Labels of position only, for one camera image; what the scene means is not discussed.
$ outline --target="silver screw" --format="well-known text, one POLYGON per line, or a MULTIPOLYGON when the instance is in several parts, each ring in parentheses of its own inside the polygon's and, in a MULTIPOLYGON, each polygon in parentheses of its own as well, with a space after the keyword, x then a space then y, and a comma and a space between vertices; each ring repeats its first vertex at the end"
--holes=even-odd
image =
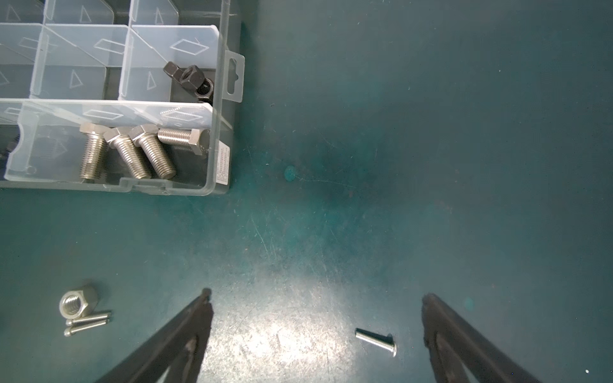
POLYGON ((109 130, 109 127, 103 125, 93 123, 81 124, 79 131, 87 135, 85 152, 83 152, 83 160, 81 161, 81 178, 86 180, 97 180, 100 178, 100 169, 107 149, 104 134, 109 130))
POLYGON ((110 316, 111 316, 111 312, 109 311, 107 313, 92 314, 92 315, 83 316, 81 318, 66 319, 66 325, 72 326, 72 325, 79 324, 79 323, 88 323, 88 322, 93 322, 95 320, 108 319, 110 316))
POLYGON ((99 320, 97 322, 88 323, 86 325, 71 326, 71 327, 68 327, 67 329, 64 330, 64 336, 71 336, 74 333, 78 333, 78 332, 83 331, 83 330, 89 330, 90 328, 104 326, 108 322, 109 322, 109 320, 105 319, 105 320, 99 320))
POLYGON ((190 148, 194 154, 201 156, 208 148, 203 148, 200 143, 200 129, 172 129, 169 127, 160 128, 158 131, 158 139, 160 142, 190 148))
POLYGON ((370 344, 374 344, 375 346, 379 346, 383 349, 386 349, 392 353, 392 357, 396 356, 396 352, 398 351, 398 347, 396 346, 396 342, 392 341, 391 343, 382 341, 373 336, 367 335, 362 331, 356 329, 356 338, 366 341, 370 344))
POLYGON ((136 146, 143 148, 158 177, 168 180, 177 171, 158 140, 158 130, 154 124, 138 125, 130 131, 130 138, 136 146))
POLYGON ((128 165, 130 174, 134 178, 151 178, 151 173, 145 166, 145 161, 141 157, 134 142, 130 139, 129 126, 114 127, 104 134, 104 139, 109 143, 109 146, 119 151, 121 159, 128 165))

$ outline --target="clear plastic container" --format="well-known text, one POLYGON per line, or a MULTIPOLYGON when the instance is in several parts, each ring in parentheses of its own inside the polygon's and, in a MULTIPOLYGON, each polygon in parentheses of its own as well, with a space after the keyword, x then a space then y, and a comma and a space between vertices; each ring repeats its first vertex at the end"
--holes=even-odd
POLYGON ((16 124, 20 136, 0 187, 227 191, 245 68, 236 53, 235 1, 48 0, 44 9, 36 0, 14 2, 0 0, 0 11, 11 10, 4 15, 9 22, 0 23, 0 72, 23 73, 4 85, 0 77, 0 129, 16 124), (213 105, 197 103, 173 83, 163 71, 168 61, 197 65, 214 79, 213 105), (204 129, 208 155, 168 148, 177 176, 136 180, 110 150, 100 180, 84 183, 79 169, 86 136, 78 129, 83 122, 204 129))

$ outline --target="green spot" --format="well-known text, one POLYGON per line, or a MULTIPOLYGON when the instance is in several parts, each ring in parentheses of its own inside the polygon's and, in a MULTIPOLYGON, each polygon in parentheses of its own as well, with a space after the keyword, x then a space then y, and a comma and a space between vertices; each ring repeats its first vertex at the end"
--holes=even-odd
POLYGON ((464 308, 468 311, 474 310, 474 300, 471 297, 464 299, 464 308))
POLYGON ((296 168, 292 165, 286 167, 285 172, 283 172, 283 175, 285 176, 285 180, 287 182, 294 181, 296 179, 296 168))

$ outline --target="work surface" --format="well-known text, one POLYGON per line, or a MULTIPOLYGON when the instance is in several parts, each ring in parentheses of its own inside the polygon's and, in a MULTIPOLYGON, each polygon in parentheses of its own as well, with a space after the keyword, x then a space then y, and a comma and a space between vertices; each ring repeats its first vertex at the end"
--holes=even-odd
POLYGON ((202 382, 433 382, 427 292, 543 381, 613 379, 610 1, 242 11, 228 194, 0 191, 0 380, 94 381, 204 287, 202 382), (113 322, 65 338, 84 281, 113 322))

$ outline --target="white label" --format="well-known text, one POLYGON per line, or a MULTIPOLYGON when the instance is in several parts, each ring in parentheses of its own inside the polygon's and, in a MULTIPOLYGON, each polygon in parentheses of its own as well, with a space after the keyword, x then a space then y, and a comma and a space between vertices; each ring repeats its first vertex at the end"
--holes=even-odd
POLYGON ((219 141, 217 150, 217 175, 215 182, 222 185, 228 185, 228 176, 230 174, 230 147, 219 141))

